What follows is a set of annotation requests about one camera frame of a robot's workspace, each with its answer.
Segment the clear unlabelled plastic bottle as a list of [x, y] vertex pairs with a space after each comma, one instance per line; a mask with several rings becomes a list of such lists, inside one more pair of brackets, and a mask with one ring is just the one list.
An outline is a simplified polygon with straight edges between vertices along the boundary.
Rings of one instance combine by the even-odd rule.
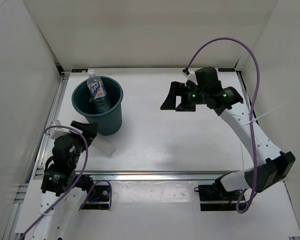
[[113, 143], [98, 136], [92, 141], [91, 145], [101, 151], [108, 158], [111, 158], [116, 151], [116, 147]]

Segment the green plastic bottle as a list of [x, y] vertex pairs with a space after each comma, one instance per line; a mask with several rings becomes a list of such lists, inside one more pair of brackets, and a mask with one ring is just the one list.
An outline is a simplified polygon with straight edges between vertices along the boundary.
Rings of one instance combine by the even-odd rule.
[[95, 102], [95, 100], [93, 98], [89, 99], [89, 103], [93, 104]]

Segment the white blue label bottle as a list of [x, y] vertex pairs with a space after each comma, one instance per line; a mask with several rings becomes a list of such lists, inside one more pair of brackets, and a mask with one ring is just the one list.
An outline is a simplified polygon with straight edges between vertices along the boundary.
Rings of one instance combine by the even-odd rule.
[[111, 109], [111, 103], [101, 77], [97, 76], [94, 70], [89, 70], [87, 74], [88, 79], [86, 83], [91, 94], [95, 110], [99, 114], [107, 112]]

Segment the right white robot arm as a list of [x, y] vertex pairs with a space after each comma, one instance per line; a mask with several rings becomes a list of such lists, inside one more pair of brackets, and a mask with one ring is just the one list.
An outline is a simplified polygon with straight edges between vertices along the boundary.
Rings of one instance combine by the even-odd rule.
[[253, 167], [230, 172], [215, 180], [214, 193], [220, 200], [228, 199], [233, 191], [252, 189], [261, 193], [286, 178], [296, 161], [292, 152], [283, 152], [250, 119], [242, 96], [232, 86], [218, 86], [206, 93], [192, 81], [173, 81], [161, 110], [194, 112], [197, 105], [206, 105], [225, 121], [249, 152]]

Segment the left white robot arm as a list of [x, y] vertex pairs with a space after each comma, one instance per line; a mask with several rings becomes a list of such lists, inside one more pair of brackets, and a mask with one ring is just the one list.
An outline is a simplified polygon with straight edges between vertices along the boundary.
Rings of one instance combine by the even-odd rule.
[[21, 234], [24, 240], [33, 230], [33, 240], [62, 240], [67, 227], [86, 200], [93, 198], [93, 179], [76, 173], [81, 153], [98, 134], [98, 124], [72, 121], [70, 126], [53, 124], [45, 134], [54, 141], [52, 155], [45, 162], [38, 218]]

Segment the dark green plastic bin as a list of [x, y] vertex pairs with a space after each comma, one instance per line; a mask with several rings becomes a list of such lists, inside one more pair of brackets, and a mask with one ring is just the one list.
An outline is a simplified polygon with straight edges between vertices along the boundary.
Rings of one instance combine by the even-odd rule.
[[74, 109], [84, 116], [89, 123], [98, 124], [98, 133], [109, 136], [116, 133], [122, 126], [121, 103], [124, 92], [121, 85], [114, 79], [101, 76], [111, 109], [104, 113], [97, 113], [93, 104], [90, 102], [91, 93], [87, 86], [87, 81], [81, 82], [73, 91], [71, 101]]

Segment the aluminium table front rail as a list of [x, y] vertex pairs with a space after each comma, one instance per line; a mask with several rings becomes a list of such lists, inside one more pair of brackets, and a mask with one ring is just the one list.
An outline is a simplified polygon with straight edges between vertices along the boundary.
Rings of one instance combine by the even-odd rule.
[[94, 180], [109, 181], [213, 181], [230, 171], [96, 171], [85, 170]]

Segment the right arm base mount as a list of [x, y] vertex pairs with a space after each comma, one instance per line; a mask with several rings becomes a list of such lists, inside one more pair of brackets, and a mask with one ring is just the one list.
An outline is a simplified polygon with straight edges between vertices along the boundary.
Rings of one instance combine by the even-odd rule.
[[199, 194], [201, 212], [236, 211], [236, 204], [242, 193], [242, 190], [222, 193], [214, 183], [198, 185], [193, 190]]

